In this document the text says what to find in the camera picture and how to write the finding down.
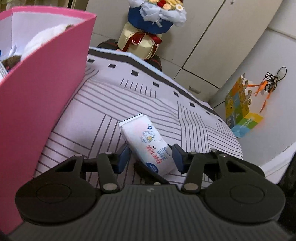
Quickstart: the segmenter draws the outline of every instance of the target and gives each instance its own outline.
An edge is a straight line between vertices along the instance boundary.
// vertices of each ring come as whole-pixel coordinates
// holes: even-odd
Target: red flower
[[[166,4],[166,1],[165,1],[165,0],[160,0],[160,1],[157,3],[157,6],[159,6],[159,7],[163,7],[165,4]]]

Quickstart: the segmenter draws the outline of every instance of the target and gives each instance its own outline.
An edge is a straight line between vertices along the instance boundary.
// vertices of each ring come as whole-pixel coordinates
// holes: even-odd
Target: white plush toy
[[[40,33],[36,34],[35,37],[33,37],[32,40],[29,41],[25,46],[24,52],[21,56],[21,60],[29,56],[31,53],[33,53],[35,50],[37,50],[39,47],[47,43],[52,38],[64,32],[70,26],[72,25],[60,24],[52,28],[47,28],[41,31]]]

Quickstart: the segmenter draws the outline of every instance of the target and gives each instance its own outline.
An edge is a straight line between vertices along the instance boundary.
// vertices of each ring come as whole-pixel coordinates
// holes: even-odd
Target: red ribbon
[[[126,44],[123,47],[122,51],[126,52],[131,44],[133,44],[133,45],[140,44],[140,42],[142,41],[142,39],[144,38],[145,35],[148,35],[151,38],[152,42],[153,42],[153,50],[152,50],[152,55],[151,55],[151,56],[153,56],[156,49],[157,49],[157,47],[161,44],[162,40],[159,37],[157,37],[156,35],[150,34],[150,33],[147,33],[147,32],[136,32],[126,42]]]

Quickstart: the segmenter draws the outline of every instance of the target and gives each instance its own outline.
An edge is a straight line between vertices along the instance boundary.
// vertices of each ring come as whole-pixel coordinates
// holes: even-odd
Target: striped pattern
[[[158,84],[153,85],[153,81],[147,81],[141,71],[138,77],[130,75],[131,71],[128,73],[127,78],[114,76],[112,81],[108,81],[100,77],[101,69],[87,63],[85,77],[50,134],[34,176],[78,153],[94,158],[98,153],[115,152],[125,143],[118,122],[140,113],[150,118],[170,145],[176,143],[185,151],[200,153],[215,148],[242,158],[238,141],[227,125],[219,122],[219,118],[210,116],[200,107],[190,106],[187,99],[185,102],[184,98],[174,94],[174,100],[178,102],[175,106],[170,105],[163,98],[158,98],[163,97],[163,84],[159,87]],[[116,175],[121,187],[126,183],[144,184],[134,171],[134,162],[132,157],[123,173]],[[174,169],[164,178],[180,187],[186,174]],[[98,187],[97,173],[87,173],[86,180]],[[211,184],[205,175],[202,180],[204,188]]]

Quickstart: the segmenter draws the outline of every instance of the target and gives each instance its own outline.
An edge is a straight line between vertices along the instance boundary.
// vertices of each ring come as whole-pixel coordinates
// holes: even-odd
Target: black cable
[[[285,72],[284,76],[279,79],[278,74],[282,69],[285,69],[286,72]],[[264,90],[269,92],[269,93],[270,93],[270,91],[274,91],[276,89],[276,87],[277,87],[277,83],[279,81],[281,81],[286,75],[287,75],[287,68],[284,67],[284,66],[279,69],[276,76],[269,73],[269,72],[267,72],[266,75],[265,75],[265,78],[263,79],[263,81],[267,80],[267,84],[264,87]]]

